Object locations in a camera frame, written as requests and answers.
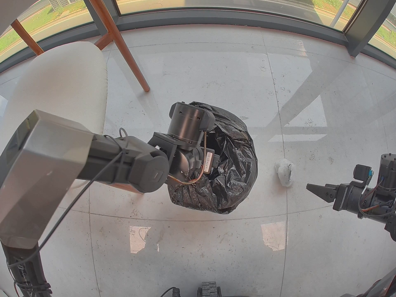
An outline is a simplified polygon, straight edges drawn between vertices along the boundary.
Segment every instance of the wheel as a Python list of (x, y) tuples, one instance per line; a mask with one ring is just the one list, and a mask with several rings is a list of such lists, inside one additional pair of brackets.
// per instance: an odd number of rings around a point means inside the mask
[(198, 297), (221, 297), (220, 287), (217, 287), (216, 282), (203, 282), (202, 286), (198, 288)]

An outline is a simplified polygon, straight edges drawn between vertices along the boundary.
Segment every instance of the chair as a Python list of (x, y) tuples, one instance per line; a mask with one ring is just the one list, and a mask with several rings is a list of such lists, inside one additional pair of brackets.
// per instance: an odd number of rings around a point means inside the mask
[[(2, 10), (2, 16), (0, 18), (0, 32), (4, 32), (10, 25), (17, 32), (17, 34), (25, 41), (25, 43), (35, 52), (36, 55), (42, 54), (44, 51), (35, 42), (35, 40), (29, 35), (29, 33), (23, 28), (21, 23), (16, 19), (22, 14), (27, 8), (38, 0), (0, 0), (0, 10)], [(149, 85), (146, 82), (145, 77), (137, 66), (135, 59), (129, 51), (121, 33), (119, 32), (116, 24), (114, 23), (109, 11), (107, 10), (103, 0), (89, 0), (98, 14), (100, 20), (105, 26), (107, 33), (103, 35), (95, 45), (102, 50), (112, 41), (115, 42), (116, 46), (120, 50), (125, 61), (131, 68), (132, 72), (136, 76), (140, 85), (145, 92), (150, 90)]]

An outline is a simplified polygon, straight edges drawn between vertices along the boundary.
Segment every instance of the brown wooden leg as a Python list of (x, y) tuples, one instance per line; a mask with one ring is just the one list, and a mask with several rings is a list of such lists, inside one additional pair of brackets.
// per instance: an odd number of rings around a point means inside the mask
[(100, 49), (104, 49), (107, 45), (109, 45), (113, 41), (113, 38), (109, 33), (103, 35), (100, 39), (95, 42), (95, 45)]
[(150, 91), (150, 87), (146, 82), (145, 77), (143, 76), (142, 72), (140, 71), (139, 67), (137, 66), (135, 59), (133, 58), (131, 52), (129, 51), (124, 39), (121, 36), (120, 31), (118, 30), (116, 24), (113, 21), (109, 11), (107, 10), (103, 0), (89, 0), (95, 9), (96, 13), (98, 14), (100, 20), (103, 22), (107, 32), (112, 36), (116, 46), (120, 50), (122, 56), (124, 57), (125, 61), (127, 62), (128, 66), (131, 68), (132, 72), (134, 73), (136, 79), (142, 86), (145, 92)]
[(22, 26), (22, 24), (18, 20), (15, 20), (13, 23), (11, 23), (11, 27), (21, 37), (21, 39), (27, 44), (27, 46), (32, 49), (32, 51), (36, 55), (40, 55), (40, 54), (44, 53), (42, 48), (37, 44), (37, 42), (35, 40), (33, 40), (33, 38), (29, 35), (29, 33), (25, 30), (25, 28)]

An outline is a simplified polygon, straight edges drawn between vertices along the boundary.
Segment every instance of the piece of trash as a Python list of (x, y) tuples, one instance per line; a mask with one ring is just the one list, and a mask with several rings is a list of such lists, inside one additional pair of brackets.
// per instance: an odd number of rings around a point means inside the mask
[(290, 187), (294, 181), (295, 165), (285, 158), (275, 163), (275, 171), (278, 173), (280, 183), (284, 187)]

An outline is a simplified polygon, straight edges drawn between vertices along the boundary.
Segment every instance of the black trash bag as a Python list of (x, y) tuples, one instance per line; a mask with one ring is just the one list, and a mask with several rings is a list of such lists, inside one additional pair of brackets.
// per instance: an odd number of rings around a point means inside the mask
[[(204, 174), (193, 185), (168, 180), (171, 201), (195, 210), (230, 213), (248, 196), (257, 178), (253, 139), (245, 123), (232, 113), (200, 102), (190, 105), (214, 114), (215, 127), (207, 134), (207, 147), (220, 155), (220, 162), (210, 174)], [(195, 171), (191, 179), (199, 174), (200, 170)]]

